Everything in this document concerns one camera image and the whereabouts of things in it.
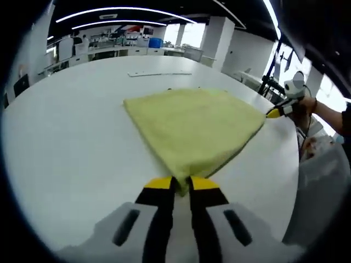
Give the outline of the person's right hand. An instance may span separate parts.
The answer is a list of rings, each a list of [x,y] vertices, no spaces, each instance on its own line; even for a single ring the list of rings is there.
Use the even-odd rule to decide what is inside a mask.
[[[300,117],[304,115],[318,114],[318,100],[313,97],[305,96],[297,103],[292,105],[292,114]]]

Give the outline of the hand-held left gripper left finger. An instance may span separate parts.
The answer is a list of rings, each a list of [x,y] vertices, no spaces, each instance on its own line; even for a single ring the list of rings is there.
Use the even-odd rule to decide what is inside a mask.
[[[94,226],[80,245],[57,252],[62,262],[165,262],[173,227],[177,180],[155,178],[134,202],[123,203]]]

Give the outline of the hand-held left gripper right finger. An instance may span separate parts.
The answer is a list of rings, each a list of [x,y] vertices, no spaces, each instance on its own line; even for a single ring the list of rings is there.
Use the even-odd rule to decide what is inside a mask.
[[[188,182],[200,262],[297,262],[303,254],[302,247],[275,239],[244,206],[230,203],[215,182],[195,176]]]

